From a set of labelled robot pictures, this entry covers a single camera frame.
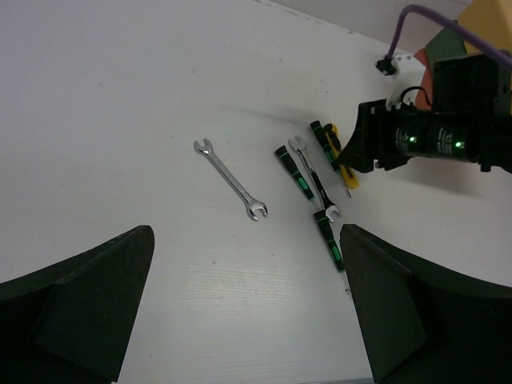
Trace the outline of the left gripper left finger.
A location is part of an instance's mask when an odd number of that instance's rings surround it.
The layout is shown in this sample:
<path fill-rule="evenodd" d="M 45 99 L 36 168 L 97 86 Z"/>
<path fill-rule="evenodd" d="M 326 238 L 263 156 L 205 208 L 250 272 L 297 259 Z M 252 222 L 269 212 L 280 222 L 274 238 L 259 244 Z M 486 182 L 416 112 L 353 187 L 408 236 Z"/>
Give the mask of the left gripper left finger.
<path fill-rule="evenodd" d="M 154 254 L 137 226 L 1 284 L 3 383 L 115 383 Z"/>

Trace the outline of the yellow utility knife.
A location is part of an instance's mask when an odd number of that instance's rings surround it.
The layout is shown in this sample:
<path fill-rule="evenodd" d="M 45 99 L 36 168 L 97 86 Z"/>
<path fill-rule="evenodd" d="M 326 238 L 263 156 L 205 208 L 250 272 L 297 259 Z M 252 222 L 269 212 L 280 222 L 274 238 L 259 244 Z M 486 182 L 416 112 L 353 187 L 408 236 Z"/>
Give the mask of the yellow utility knife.
<path fill-rule="evenodd" d="M 352 169 L 337 163 L 338 156 L 342 151 L 342 144 L 338 137 L 338 128 L 335 124 L 328 123 L 325 125 L 324 130 L 326 132 L 326 137 L 334 156 L 334 165 L 336 171 L 340 173 L 346 188 L 348 190 L 355 190 L 359 188 L 359 181 Z"/>

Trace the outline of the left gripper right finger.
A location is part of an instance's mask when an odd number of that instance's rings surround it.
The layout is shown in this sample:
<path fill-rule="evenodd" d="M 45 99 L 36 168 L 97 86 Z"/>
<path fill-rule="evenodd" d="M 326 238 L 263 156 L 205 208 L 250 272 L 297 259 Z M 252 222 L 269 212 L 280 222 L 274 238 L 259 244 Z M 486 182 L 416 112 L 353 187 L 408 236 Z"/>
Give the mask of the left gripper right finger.
<path fill-rule="evenodd" d="M 340 232 L 376 383 L 509 383 L 511 288 L 450 270 L 354 224 Z"/>

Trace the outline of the yellow drawer box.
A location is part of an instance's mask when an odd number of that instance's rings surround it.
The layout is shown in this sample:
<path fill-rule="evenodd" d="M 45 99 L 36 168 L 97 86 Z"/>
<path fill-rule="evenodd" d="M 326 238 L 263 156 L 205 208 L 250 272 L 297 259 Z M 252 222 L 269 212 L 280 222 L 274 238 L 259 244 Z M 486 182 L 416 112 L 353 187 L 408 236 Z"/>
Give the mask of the yellow drawer box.
<path fill-rule="evenodd" d="M 495 48 L 511 52 L 511 5 L 511 0 L 476 0 L 457 22 Z"/>

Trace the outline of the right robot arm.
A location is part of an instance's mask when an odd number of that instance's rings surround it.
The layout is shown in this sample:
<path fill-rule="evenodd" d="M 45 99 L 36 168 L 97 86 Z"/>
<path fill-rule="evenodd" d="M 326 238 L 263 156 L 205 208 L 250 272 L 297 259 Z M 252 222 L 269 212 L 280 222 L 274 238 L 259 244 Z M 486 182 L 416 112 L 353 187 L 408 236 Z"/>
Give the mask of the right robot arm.
<path fill-rule="evenodd" d="M 435 63 L 432 80 L 428 110 L 406 102 L 408 90 L 396 106 L 383 99 L 360 104 L 337 164 L 366 174 L 411 158 L 440 158 L 510 171 L 510 71 L 479 54 Z"/>

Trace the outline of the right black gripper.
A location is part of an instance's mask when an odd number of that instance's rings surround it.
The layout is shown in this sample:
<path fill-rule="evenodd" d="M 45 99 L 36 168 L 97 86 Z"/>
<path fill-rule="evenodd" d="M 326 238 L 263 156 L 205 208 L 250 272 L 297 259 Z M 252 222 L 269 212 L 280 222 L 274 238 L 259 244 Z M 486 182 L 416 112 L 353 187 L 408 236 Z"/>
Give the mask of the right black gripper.
<path fill-rule="evenodd" d="M 392 170 L 411 158 L 428 158 L 430 112 L 414 106 L 391 108 L 384 102 L 359 105 L 354 132 L 336 163 L 366 174 Z"/>

